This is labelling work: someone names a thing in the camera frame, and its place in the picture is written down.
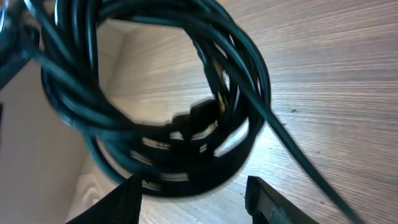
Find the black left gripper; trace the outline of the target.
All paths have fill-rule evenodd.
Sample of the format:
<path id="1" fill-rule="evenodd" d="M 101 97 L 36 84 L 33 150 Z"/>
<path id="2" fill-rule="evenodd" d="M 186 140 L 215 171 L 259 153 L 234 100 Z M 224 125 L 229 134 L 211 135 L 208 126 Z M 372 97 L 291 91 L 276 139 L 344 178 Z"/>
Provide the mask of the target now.
<path id="1" fill-rule="evenodd" d="M 1 88 L 31 60 L 39 47 L 39 30 L 26 23 L 24 1 L 1 3 Z"/>

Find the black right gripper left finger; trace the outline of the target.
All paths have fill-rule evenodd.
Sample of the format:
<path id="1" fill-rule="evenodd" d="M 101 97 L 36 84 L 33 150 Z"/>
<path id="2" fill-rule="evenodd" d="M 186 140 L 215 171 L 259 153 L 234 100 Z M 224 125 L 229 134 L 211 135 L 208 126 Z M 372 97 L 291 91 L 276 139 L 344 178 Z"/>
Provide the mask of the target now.
<path id="1" fill-rule="evenodd" d="M 143 178 L 132 175 L 99 202 L 67 224 L 138 224 Z"/>

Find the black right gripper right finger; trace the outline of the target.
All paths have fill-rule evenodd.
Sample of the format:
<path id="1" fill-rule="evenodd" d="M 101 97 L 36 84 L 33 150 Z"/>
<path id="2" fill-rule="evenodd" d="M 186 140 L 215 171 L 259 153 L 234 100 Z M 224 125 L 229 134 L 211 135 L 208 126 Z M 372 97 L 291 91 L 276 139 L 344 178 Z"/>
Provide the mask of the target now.
<path id="1" fill-rule="evenodd" d="M 318 224 L 260 177 L 249 176 L 245 207 L 253 224 Z"/>

